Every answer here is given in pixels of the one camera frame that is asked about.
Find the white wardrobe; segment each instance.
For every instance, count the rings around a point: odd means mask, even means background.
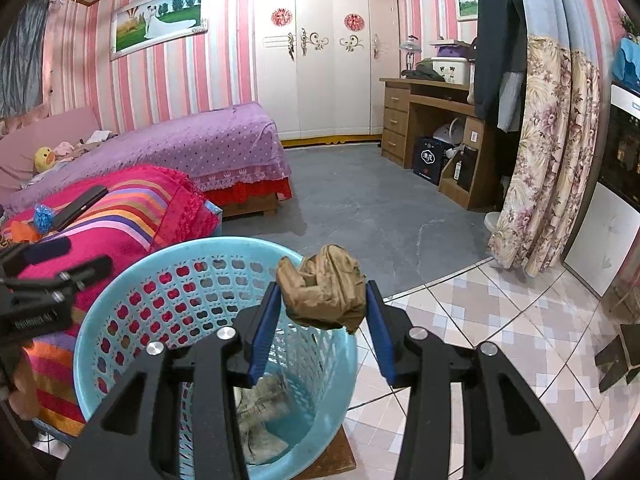
[[[280,139],[381,134],[398,0],[254,0],[258,102]]]

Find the laundry basket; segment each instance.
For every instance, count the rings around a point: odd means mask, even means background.
[[[283,256],[296,266],[302,262],[270,242],[217,237],[158,251],[125,270],[95,301],[78,335],[74,381],[84,418],[150,341],[169,348],[193,344],[231,324],[238,310],[258,304]],[[271,463],[249,466],[252,480],[290,479],[325,450],[349,407],[356,366],[356,343],[345,329],[302,327],[282,306],[266,371],[286,378],[291,413],[267,428],[289,447]],[[190,385],[183,385],[183,396],[180,476],[191,479],[191,447],[183,445],[191,437]],[[212,446],[220,438],[212,435]]]

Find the person's hand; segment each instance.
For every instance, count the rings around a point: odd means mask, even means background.
[[[13,381],[16,391],[9,395],[9,406],[22,420],[33,420],[38,416],[40,405],[31,361],[24,350],[22,350],[22,359],[15,369]]]

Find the floral curtain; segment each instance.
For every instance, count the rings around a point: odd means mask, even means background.
[[[558,260],[587,184],[600,68],[586,0],[523,0],[527,85],[516,168],[490,251],[537,275]]]

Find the yellow duck plush toy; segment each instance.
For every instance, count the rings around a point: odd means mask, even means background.
[[[50,170],[56,163],[56,154],[51,148],[40,148],[33,157],[33,165],[38,173]]]

